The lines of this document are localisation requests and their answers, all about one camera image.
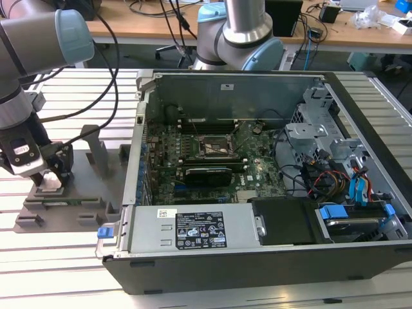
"white label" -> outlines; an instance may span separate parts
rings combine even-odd
[[[30,148],[28,147],[28,145],[24,145],[24,146],[21,146],[21,147],[17,147],[13,150],[14,150],[15,154],[21,155],[23,153],[27,153],[30,150]]]
[[[177,209],[158,209],[157,218],[175,218]]]
[[[224,243],[225,242],[225,238],[224,237],[218,237],[218,238],[211,238],[213,239],[211,242],[212,243]]]
[[[222,84],[220,90],[233,90],[234,84]]]

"black cable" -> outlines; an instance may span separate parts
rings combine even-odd
[[[300,21],[300,22],[302,23],[302,25],[303,25],[303,34],[304,34],[304,37],[303,37],[303,42],[302,42],[302,44],[300,45],[298,51],[296,52],[295,57],[294,57],[294,59],[293,59],[293,61],[292,61],[292,64],[290,65],[291,67],[294,65],[296,59],[298,59],[299,54],[301,53],[302,48],[303,48],[303,45],[305,44],[305,42],[306,42],[306,45],[307,45],[306,34],[307,34],[308,18],[305,17],[305,16],[303,16],[302,13],[300,13],[299,16],[300,16],[300,19],[298,19],[298,21]]]
[[[276,139],[275,139],[275,142],[274,142],[274,145],[273,145],[273,149],[272,149],[272,156],[273,156],[274,160],[275,160],[275,155],[276,155],[276,146],[277,146],[277,143],[279,143],[279,140],[281,139],[281,135],[283,133],[286,134],[285,129],[280,131],[276,136]]]
[[[112,38],[115,42],[117,63],[116,63],[116,69],[115,69],[114,73],[113,73],[113,69],[111,68],[109,62],[107,61],[105,56],[103,56],[103,54],[102,54],[103,60],[105,61],[106,66],[108,67],[108,70],[110,72],[111,80],[113,81],[113,84],[115,85],[115,106],[113,107],[113,112],[112,112],[111,116],[109,117],[109,119],[104,124],[102,124],[101,126],[96,127],[95,129],[92,129],[88,132],[80,134],[79,136],[77,136],[75,138],[72,138],[71,140],[68,140],[67,142],[63,143],[60,146],[60,148],[63,148],[67,145],[70,145],[70,144],[76,142],[77,140],[81,140],[81,139],[85,138],[86,136],[88,136],[90,134],[93,134],[94,132],[100,131],[101,129],[104,129],[105,127],[107,127],[110,124],[110,122],[114,119],[114,117],[116,115],[116,112],[117,112],[117,108],[118,108],[118,88],[117,88],[116,78],[117,78],[117,74],[118,74],[118,71],[119,71],[119,68],[120,68],[120,48],[118,46],[118,41],[117,41],[116,35],[113,32],[113,30],[110,28],[109,24],[104,20],[104,18],[99,13],[95,12],[94,9],[92,9],[92,7],[90,7],[90,5],[87,4],[86,2],[84,2],[83,0],[81,1],[81,3],[87,10],[90,11],[90,13],[94,13],[97,16],[97,18],[100,19],[100,21],[104,24],[104,26],[109,30],[109,32],[110,32],[110,34],[111,34],[111,36],[112,36]]]
[[[317,52],[319,51],[319,50],[317,49],[318,47],[319,47],[319,43],[316,44],[314,56],[313,56],[312,59],[310,60],[310,64],[309,64],[308,67],[307,67],[308,70],[309,70],[310,66],[312,65],[312,63],[314,63],[314,60],[315,60],[315,58],[316,58],[316,56],[317,56]]]
[[[113,77],[115,78],[115,74],[113,73],[113,69],[112,69],[112,67],[110,66],[110,63],[109,63],[109,61],[107,60],[106,56],[105,56],[97,47],[96,47],[96,50],[98,51],[98,53],[100,54],[100,56],[102,56],[103,61],[104,61],[104,64],[107,66],[107,68],[108,68],[108,70],[109,70],[109,72],[110,72],[111,77],[112,77],[112,78],[113,78]],[[117,108],[118,108],[118,88],[117,88],[116,79],[115,79],[115,82],[114,82],[114,87],[115,87],[115,106],[114,106],[114,108],[113,108],[113,112],[112,112],[111,116],[109,117],[109,119],[107,119],[106,122],[105,122],[104,124],[102,124],[101,126],[98,126],[98,127],[96,127],[95,129],[92,129],[92,130],[90,130],[90,131],[88,131],[88,132],[85,132],[85,133],[83,133],[83,134],[80,134],[79,136],[77,136],[77,137],[75,137],[75,138],[72,138],[71,140],[67,141],[66,143],[64,143],[64,144],[62,145],[63,147],[64,147],[65,145],[70,145],[70,144],[76,142],[77,140],[81,140],[81,139],[85,138],[86,136],[88,136],[88,135],[90,135],[90,134],[93,134],[94,132],[100,131],[101,129],[104,129],[105,127],[107,127],[107,126],[110,124],[110,122],[114,119],[114,117],[115,117],[115,115],[116,115],[116,112],[117,112]]]
[[[118,45],[118,41],[116,38],[115,33],[113,32],[113,30],[110,28],[109,24],[103,19],[102,16],[100,16],[100,14],[96,13],[97,18],[100,19],[100,21],[102,21],[102,23],[104,24],[104,26],[109,30],[109,33],[111,34],[113,41],[115,43],[115,49],[116,49],[116,59],[117,59],[117,65],[116,65],[116,69],[115,69],[115,73],[114,76],[112,76],[110,83],[108,84],[108,86],[106,87],[106,89],[98,96],[98,98],[96,100],[94,100],[90,105],[86,106],[85,108],[82,108],[74,113],[70,113],[67,115],[59,115],[59,116],[54,116],[54,117],[49,117],[49,118],[43,118],[41,119],[42,123],[45,122],[52,122],[52,121],[56,121],[56,120],[64,120],[67,118],[71,118],[71,117],[75,117],[79,114],[84,113],[85,111],[88,111],[89,109],[91,109],[93,106],[95,106],[97,103],[99,103],[103,97],[109,92],[110,88],[113,86],[113,84],[116,81],[116,77],[120,68],[120,49],[119,49],[119,45]]]
[[[409,85],[410,82],[412,82],[412,77],[406,81],[406,83],[404,84],[404,86],[402,87],[402,89],[399,91],[399,93],[398,93],[398,95],[397,95],[397,99],[400,98],[400,96],[401,96],[402,93],[405,91],[407,85]]]
[[[3,0],[0,0],[0,11],[1,15],[6,18],[6,12],[3,10]]]
[[[183,49],[185,51],[185,55],[187,56],[191,62],[191,64],[193,63],[192,57],[188,54],[187,52],[187,47],[186,47],[186,43],[185,43],[185,38],[183,37],[183,27],[182,27],[182,15],[180,14],[180,5],[179,5],[179,0],[176,0],[176,7],[177,10],[174,8],[173,2],[172,0],[169,0],[170,5],[172,6],[172,9],[176,12],[176,18],[178,19],[179,22],[179,33],[180,33],[180,39],[182,40],[182,45],[183,45]]]
[[[53,74],[50,74],[49,76],[43,78],[43,79],[39,79],[39,80],[34,80],[33,82],[25,82],[24,84],[21,84],[23,87],[27,87],[27,86],[31,86],[31,85],[36,85],[39,84],[41,82],[45,82],[49,79],[54,78],[56,75],[58,75],[61,71],[63,71],[65,68],[67,68],[67,66],[64,66],[63,68],[58,69],[56,72],[54,72]]]
[[[322,3],[315,3],[314,5],[308,6],[306,9],[306,13],[312,13],[315,9],[322,9],[326,5],[326,1],[323,1]]]
[[[176,41],[176,38],[174,37],[173,31],[172,31],[172,27],[170,26],[169,18],[167,18],[167,13],[166,13],[165,6],[163,5],[163,1],[162,1],[162,0],[160,0],[160,6],[162,7],[163,15],[164,15],[164,17],[165,17],[165,19],[166,19],[167,27],[169,28],[170,34],[172,35],[172,39],[173,39],[175,45],[176,45],[176,46],[179,46],[178,41]]]
[[[263,111],[261,111],[258,116],[256,117],[256,120],[259,121],[259,119],[263,116],[263,114],[265,114],[267,111],[273,111],[277,116],[281,117],[283,120],[286,120],[285,116],[281,115],[280,112],[278,112],[276,109],[274,108],[267,108],[264,109]]]
[[[196,4],[198,4],[198,3],[202,2],[202,1],[203,1],[203,0],[199,0],[198,2],[189,3],[189,4],[187,4],[187,5],[182,5],[180,8],[182,9],[182,8],[187,7],[187,6],[196,5]],[[137,4],[137,3],[140,4],[140,7],[139,7],[138,10],[136,10],[135,8],[133,8],[133,6],[134,6],[135,4]],[[158,13],[145,13],[145,12],[142,12],[142,11],[141,11],[142,5],[143,5],[143,3],[141,2],[141,0],[137,0],[137,1],[132,2],[130,5],[128,5],[128,7],[129,7],[129,10],[131,10],[133,13],[138,14],[138,15],[143,15],[143,16],[146,16],[146,17],[153,17],[153,18],[163,18],[163,17],[164,17],[164,13],[163,13],[163,12],[158,12]],[[175,12],[174,12],[174,10],[168,10],[168,11],[166,11],[166,14],[167,14],[168,16],[174,16],[174,15],[175,15]]]
[[[321,43],[321,42],[323,42],[324,40],[326,40],[326,38],[328,37],[328,34],[329,34],[329,30],[328,30],[328,27],[325,25],[325,23],[322,22],[319,18],[317,18],[317,17],[315,17],[315,16],[313,16],[313,15],[306,14],[306,13],[301,13],[301,14],[304,15],[304,16],[311,17],[311,18],[315,19],[318,23],[322,24],[322,26],[323,26],[324,29],[325,29],[325,35],[324,35],[323,39],[319,39],[319,40],[313,40],[313,39],[311,39],[311,41],[314,42],[314,43]]]
[[[283,176],[286,176],[287,178],[291,179],[292,181],[294,181],[294,182],[298,183],[299,185],[301,185],[302,187],[306,188],[306,185],[304,184],[304,182],[301,182],[300,180],[297,180],[296,178],[290,176],[289,174],[285,173],[282,170],[281,170],[281,173],[282,173]],[[316,192],[317,194],[319,194],[321,196],[329,197],[327,193],[324,193],[324,192],[316,189],[315,187],[310,187],[310,188],[311,188],[311,190],[313,190],[313,192]]]
[[[194,34],[194,33],[192,32],[192,30],[188,29],[187,32],[189,32],[189,33],[194,37],[195,40],[198,39],[198,37],[196,36],[196,34]]]

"wooden desk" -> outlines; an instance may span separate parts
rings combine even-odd
[[[304,1],[302,12],[305,12],[308,6],[322,1]],[[380,9],[388,13],[400,11],[396,10],[395,1],[386,1],[380,3]],[[197,33],[197,15],[199,5],[189,6],[184,8],[185,18],[191,25],[191,30]],[[159,3],[147,2],[143,5],[142,10],[147,13],[161,12]],[[100,9],[102,17],[110,24],[113,31],[120,38],[124,39],[171,39],[169,29],[167,28],[165,19],[157,19],[152,17],[145,17],[132,13],[127,5],[122,0],[103,0],[102,8]],[[314,10],[314,16],[319,15],[319,10]],[[380,46],[389,48],[411,48],[412,35],[399,35],[396,31],[382,27],[381,29],[363,29],[357,30],[351,23],[349,18],[352,16],[350,12],[342,12],[334,24],[327,24],[329,34],[322,45],[334,46]],[[175,17],[169,18],[173,32],[178,37],[178,23]],[[309,18],[309,23],[315,26],[317,22]],[[108,37],[109,33],[106,27],[100,21],[89,21],[88,26],[92,35],[96,38]],[[192,39],[190,34],[184,32],[185,39]],[[304,37],[302,24],[299,23],[293,37],[282,37],[285,44],[299,44],[302,43]]]
[[[314,4],[322,1],[304,1],[302,12]],[[402,13],[395,9],[395,0],[379,3],[380,9],[389,14],[401,15]],[[191,25],[191,30],[197,33],[197,15],[199,5],[188,6],[184,8],[185,18]],[[147,13],[161,12],[158,2],[148,2],[142,7]],[[103,0],[100,14],[109,23],[118,37],[121,44],[172,44],[171,34],[167,28],[164,18],[152,18],[132,13],[122,0]],[[314,16],[319,15],[319,10],[312,12]],[[400,35],[391,28],[384,26],[381,29],[361,29],[357,30],[349,22],[353,13],[342,12],[338,15],[334,24],[326,24],[328,27],[328,36],[324,42],[319,45],[319,50],[334,52],[373,52],[373,53],[412,53],[412,35]],[[170,17],[173,32],[176,38],[179,38],[178,23],[175,17]],[[315,19],[309,18],[310,26],[323,28]],[[90,21],[88,26],[92,36],[97,42],[111,43],[112,38],[106,27],[100,21]],[[186,44],[196,45],[196,41],[191,35],[184,32]],[[298,23],[295,35],[293,37],[282,37],[285,44],[285,54],[281,63],[282,70],[290,69],[290,60],[292,55],[299,49],[304,39],[303,25]]]

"cable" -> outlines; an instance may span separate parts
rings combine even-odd
[[[182,185],[186,185],[186,183],[184,183],[184,182],[181,182],[180,180],[173,180],[174,182],[178,182],[178,183],[181,183]]]
[[[402,93],[405,91],[407,85],[409,85],[410,82],[412,82],[412,77],[406,81],[406,83],[404,84],[404,86],[402,87],[402,89],[399,91],[399,93],[398,93],[398,95],[397,95],[397,99],[400,98],[400,96],[401,96]]]
[[[104,26],[109,30],[109,32],[110,32],[110,34],[111,34],[111,36],[112,36],[112,38],[115,42],[117,63],[116,63],[116,69],[115,69],[114,73],[113,73],[113,70],[112,70],[108,60],[101,53],[101,55],[103,57],[103,60],[105,61],[106,66],[108,67],[108,70],[109,70],[110,75],[111,75],[111,82],[110,82],[109,85],[110,85],[110,87],[111,87],[112,84],[115,85],[115,106],[113,108],[113,112],[112,112],[111,116],[109,117],[109,119],[106,122],[104,122],[101,126],[98,126],[95,129],[92,129],[88,132],[80,134],[79,136],[77,136],[75,138],[72,138],[71,140],[68,140],[67,142],[63,143],[60,146],[61,149],[65,146],[67,146],[67,145],[70,145],[70,144],[76,142],[77,140],[81,140],[81,139],[85,138],[86,136],[88,136],[90,134],[93,134],[94,132],[97,132],[97,131],[100,131],[101,129],[104,129],[114,119],[114,117],[116,115],[116,112],[117,112],[117,108],[118,108],[118,88],[117,88],[116,78],[117,78],[117,74],[118,74],[118,71],[119,71],[119,68],[120,68],[120,48],[118,46],[118,41],[117,41],[116,35],[113,32],[113,30],[110,28],[109,24],[104,20],[104,18],[99,13],[95,12],[94,9],[92,9],[92,7],[90,7],[90,5],[87,4],[86,2],[84,2],[83,0],[81,1],[81,3],[87,10],[89,10],[90,12],[93,12],[97,16],[97,18],[100,19],[100,21],[104,24]]]
[[[36,85],[39,84],[41,82],[45,82],[49,79],[54,78],[56,75],[58,75],[61,71],[63,71],[65,68],[67,68],[67,66],[64,66],[63,68],[58,69],[56,72],[54,72],[53,74],[50,74],[49,76],[43,78],[43,79],[39,79],[39,80],[34,80],[33,82],[25,82],[24,84],[21,84],[21,86],[23,87],[27,87],[27,86],[31,86],[31,85]]]
[[[187,32],[189,32],[189,33],[194,37],[195,40],[198,39],[198,37],[196,36],[196,34],[194,34],[194,33],[192,32],[192,30],[188,29]]]
[[[277,134],[277,136],[276,136],[276,139],[275,139],[275,142],[274,142],[274,145],[273,145],[273,149],[272,149],[273,160],[276,160],[276,159],[275,159],[275,155],[276,155],[277,143],[279,143],[279,140],[281,139],[281,135],[282,135],[283,133],[286,134],[285,129],[283,129],[282,131],[280,131],[280,132]]]
[[[165,19],[166,19],[166,23],[167,23],[167,27],[169,28],[169,32],[170,32],[170,34],[172,35],[173,42],[175,43],[176,47],[178,47],[178,46],[179,46],[179,43],[178,43],[178,41],[176,41],[176,38],[174,37],[173,31],[172,31],[172,27],[170,26],[169,18],[167,18],[167,13],[166,13],[165,6],[163,5],[163,1],[162,1],[162,0],[160,0],[160,6],[162,7],[163,15],[164,15],[164,17],[165,17]]]
[[[330,198],[330,197],[332,197],[333,195],[335,195],[335,193],[336,193],[336,191],[337,191],[337,189],[338,189],[338,184],[339,184],[339,182],[338,182],[337,178],[336,178],[330,171],[325,171],[325,172],[321,173],[318,178],[316,178],[313,187],[311,187],[311,190],[308,192],[308,195],[310,195],[310,194],[313,193],[313,192],[318,193],[318,192],[316,192],[316,191],[314,190],[314,189],[315,189],[315,186],[316,186],[317,183],[322,179],[322,176],[324,176],[325,174],[328,175],[328,176],[330,176],[330,177],[332,178],[332,180],[333,180],[333,182],[335,183],[335,185],[334,185],[333,188],[328,192],[328,194],[323,194],[323,196],[326,196],[327,198]]]
[[[304,37],[303,37],[303,42],[302,42],[302,44],[300,45],[297,53],[295,54],[295,57],[294,57],[294,59],[293,59],[293,61],[292,61],[291,66],[294,65],[296,59],[300,59],[300,58],[299,58],[299,55],[300,55],[300,53],[301,53],[301,51],[302,51],[303,45],[304,45],[305,43],[306,43],[306,45],[308,44],[308,42],[307,42],[307,40],[306,40],[307,29],[309,28],[309,26],[308,26],[308,18],[307,18],[306,16],[302,15],[302,13],[300,13],[299,16],[300,16],[300,19],[298,19],[298,21],[300,21],[300,22],[302,23],[302,25],[303,25],[303,34],[304,34]]]
[[[326,5],[326,1],[323,1],[322,3],[315,3],[314,5],[308,6],[306,9],[306,13],[312,13],[315,9],[322,9]]]
[[[311,40],[311,41],[314,42],[314,43],[317,43],[317,42],[321,43],[321,42],[323,42],[324,40],[326,40],[326,38],[328,37],[329,31],[328,31],[328,27],[324,24],[324,22],[322,22],[319,18],[317,18],[317,17],[315,17],[315,16],[312,16],[312,15],[310,15],[310,14],[306,14],[306,13],[301,13],[301,14],[302,14],[303,16],[311,17],[311,18],[315,19],[318,23],[322,24],[322,26],[323,26],[324,29],[325,29],[325,35],[324,35],[323,39],[319,39],[318,41],[314,41],[314,40]]]
[[[290,176],[289,174],[286,174],[286,173],[285,173],[284,171],[282,171],[282,170],[281,170],[281,173],[282,173],[282,175],[286,176],[287,178],[295,181],[296,183],[298,183],[298,184],[301,185],[302,187],[306,188],[306,185],[305,185],[303,182],[301,182],[300,180],[297,180],[296,178]],[[328,196],[326,193],[324,193],[324,192],[316,189],[315,187],[311,187],[311,190],[313,190],[313,192],[315,192],[315,193],[317,193],[317,194],[319,194],[319,195],[321,195],[321,196]]]
[[[202,2],[202,1],[203,1],[203,0],[199,0],[198,2],[195,2],[195,3],[189,3],[189,4],[187,4],[187,5],[181,6],[180,8],[182,9],[182,8],[187,7],[187,6],[196,5],[196,4],[198,4],[198,3]],[[143,16],[146,16],[146,17],[153,17],[153,18],[163,18],[163,17],[164,17],[164,13],[163,13],[163,12],[158,12],[158,13],[145,13],[145,12],[142,12],[141,9],[142,9],[142,6],[143,6],[143,2],[142,2],[141,0],[134,1],[134,2],[132,2],[130,5],[127,4],[126,0],[123,0],[123,2],[129,7],[129,10],[131,10],[131,11],[132,11],[133,13],[135,13],[135,14],[143,15]],[[135,8],[133,8],[133,6],[134,6],[135,4],[137,4],[137,3],[140,4],[138,10],[136,10]],[[168,10],[168,11],[166,11],[166,14],[167,14],[168,16],[174,16],[174,15],[175,15],[175,13],[174,13],[173,10]]]
[[[281,117],[283,120],[286,120],[285,116],[281,115],[280,112],[278,112],[276,109],[274,108],[268,108],[268,109],[264,109],[263,111],[261,111],[259,113],[259,115],[256,117],[256,120],[259,121],[260,118],[263,116],[263,114],[265,114],[267,111],[273,111],[277,116]]]
[[[3,0],[0,0],[0,13],[6,18],[6,12],[3,10]]]
[[[178,19],[179,22],[179,33],[180,33],[180,39],[182,40],[182,45],[183,45],[183,50],[185,51],[183,56],[187,56],[187,58],[189,58],[191,64],[193,63],[192,57],[187,53],[187,47],[186,47],[186,43],[185,43],[185,38],[183,37],[183,28],[182,28],[182,15],[180,14],[180,6],[179,6],[179,0],[176,0],[176,7],[177,10],[174,9],[174,5],[172,0],[169,0],[170,5],[172,6],[172,9],[174,10],[175,14],[176,14],[176,18]]]
[[[311,61],[310,61],[310,64],[308,65],[308,70],[309,70],[310,67],[312,66],[312,63],[314,63],[314,60],[315,60],[315,58],[316,58],[316,56],[317,56],[317,52],[318,52],[317,48],[318,48],[318,47],[319,47],[319,43],[316,44],[315,54],[314,54],[314,56],[312,57],[312,59],[311,59]]]
[[[115,49],[116,49],[116,60],[117,60],[117,65],[116,65],[116,69],[115,69],[115,73],[114,76],[112,75],[110,83],[108,84],[108,86],[106,87],[106,89],[98,96],[98,98],[96,100],[94,100],[90,105],[86,106],[85,108],[82,108],[74,113],[70,113],[67,115],[59,115],[59,116],[54,116],[54,117],[49,117],[49,118],[43,118],[41,119],[42,123],[45,122],[52,122],[52,121],[56,121],[56,120],[64,120],[67,118],[71,118],[71,117],[75,117],[79,114],[84,113],[85,111],[88,111],[89,109],[91,109],[93,106],[95,106],[97,103],[99,103],[102,98],[109,92],[110,88],[112,87],[112,85],[115,83],[116,81],[116,77],[119,71],[119,67],[120,67],[120,49],[118,46],[118,41],[116,38],[115,33],[113,32],[113,30],[110,28],[110,26],[108,25],[108,23],[102,18],[102,16],[100,16],[100,14],[96,13],[96,16],[102,21],[102,23],[104,24],[104,26],[109,30],[114,42],[115,42]]]
[[[108,70],[110,72],[110,75],[112,76],[112,78],[115,78],[115,74],[113,73],[113,69],[111,68],[107,58],[103,55],[103,53],[97,48],[98,53],[102,56],[103,61],[105,63],[105,65],[108,67]],[[117,112],[117,108],[118,108],[118,88],[117,88],[117,82],[115,80],[114,82],[114,86],[115,86],[115,106],[113,108],[113,112],[111,114],[111,116],[109,117],[109,119],[106,120],[106,122],[104,122],[101,126],[96,127],[95,129],[92,129],[88,132],[85,132],[83,134],[80,134],[79,136],[72,138],[71,140],[67,141],[66,143],[64,143],[62,146],[64,147],[65,145],[70,145],[74,142],[76,142],[77,140],[81,140],[83,138],[85,138],[86,136],[93,134],[94,132],[100,131],[101,129],[104,129],[105,127],[107,127],[110,122],[114,119],[116,112]]]
[[[312,35],[309,32],[309,49],[308,49],[308,52],[306,54],[306,61],[304,62],[303,71],[306,71],[306,69],[308,68],[308,60],[309,60],[309,54],[310,54],[310,43],[312,43]]]

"blue latch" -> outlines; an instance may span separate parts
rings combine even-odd
[[[343,205],[325,205],[320,212],[323,220],[349,217]]]
[[[99,227],[97,230],[98,239],[114,238],[115,229],[113,227]]]
[[[385,205],[385,211],[388,214],[388,217],[395,214],[395,210],[393,209],[393,206],[391,204],[386,204]]]

